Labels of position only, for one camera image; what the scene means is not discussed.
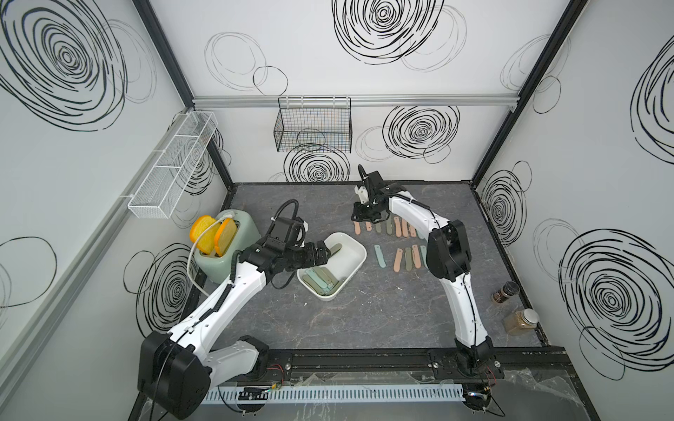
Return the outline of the pink folding fruit knife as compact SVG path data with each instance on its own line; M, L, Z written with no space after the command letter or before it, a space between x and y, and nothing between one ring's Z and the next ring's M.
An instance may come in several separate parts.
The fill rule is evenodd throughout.
M396 236L399 237L399 238L402 237L403 234L402 234L401 222L400 222L400 218L398 216L394 217L394 224L395 224Z

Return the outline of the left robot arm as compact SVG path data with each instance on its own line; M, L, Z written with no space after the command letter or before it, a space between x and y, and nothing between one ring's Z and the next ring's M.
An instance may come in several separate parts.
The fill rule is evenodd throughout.
M257 242L233 254L224 282L167 333L150 333L140 346L137 389L176 419L187 419L208 391L254 371L266 351L263 343L243 337L213 348L237 313L283 272L328 263L331 250L322 240L305 241L303 219L275 217Z

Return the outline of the pink knife second row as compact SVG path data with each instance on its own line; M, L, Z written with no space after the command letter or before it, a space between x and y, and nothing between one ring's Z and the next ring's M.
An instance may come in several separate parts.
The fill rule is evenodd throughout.
M421 268L421 251L418 245L412 245L412 262L414 268Z

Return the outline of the white plastic storage box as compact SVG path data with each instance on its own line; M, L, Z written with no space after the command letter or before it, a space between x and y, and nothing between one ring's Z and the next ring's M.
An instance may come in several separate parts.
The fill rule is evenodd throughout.
M321 268L327 269L338 281L337 287L332 294L326 296L320 295L306 283L308 277L305 275L305 272L308 268L299 269L297 271L299 283L323 302L329 302L336 298L345 286L355 277L368 256L365 247L347 233L332 233L325 240L328 249L337 243L342 244L342 250L338 252L336 256L330 257L327 264L321 265Z

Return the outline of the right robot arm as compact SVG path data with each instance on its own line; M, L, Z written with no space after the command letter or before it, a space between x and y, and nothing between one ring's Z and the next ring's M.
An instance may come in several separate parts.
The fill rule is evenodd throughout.
M494 346L481 320L472 290L470 243L462 221L449 220L415 199L398 183L386 182L379 172L358 167L361 182L351 219L383 222L398 216L426 241L426 265L442 284L455 324L456 364L462 375L477 377L487 370Z

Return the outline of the teal knife second row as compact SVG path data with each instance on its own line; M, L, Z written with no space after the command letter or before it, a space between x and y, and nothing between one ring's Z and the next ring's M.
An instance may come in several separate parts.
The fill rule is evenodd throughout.
M421 254L421 262L424 265L425 268L428 268L428 264L426 261L427 258L427 247L420 245L419 246L419 253Z

